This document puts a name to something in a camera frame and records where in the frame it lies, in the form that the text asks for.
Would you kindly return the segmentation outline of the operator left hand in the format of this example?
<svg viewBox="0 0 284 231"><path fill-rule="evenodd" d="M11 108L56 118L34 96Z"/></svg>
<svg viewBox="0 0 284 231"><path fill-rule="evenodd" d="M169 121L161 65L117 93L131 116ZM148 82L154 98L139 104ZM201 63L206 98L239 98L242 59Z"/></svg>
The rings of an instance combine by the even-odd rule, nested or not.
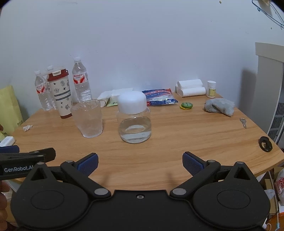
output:
<svg viewBox="0 0 284 231"><path fill-rule="evenodd" d="M6 211L6 208L7 208L7 198L6 196L4 195L4 193L6 192L9 192L10 190L10 187L9 185L4 182L4 181L1 181L1 193L0 193L0 230L1 231L4 231L4 230L7 230L7 227L8 227L8 223L6 221L7 219L7 211Z"/></svg>

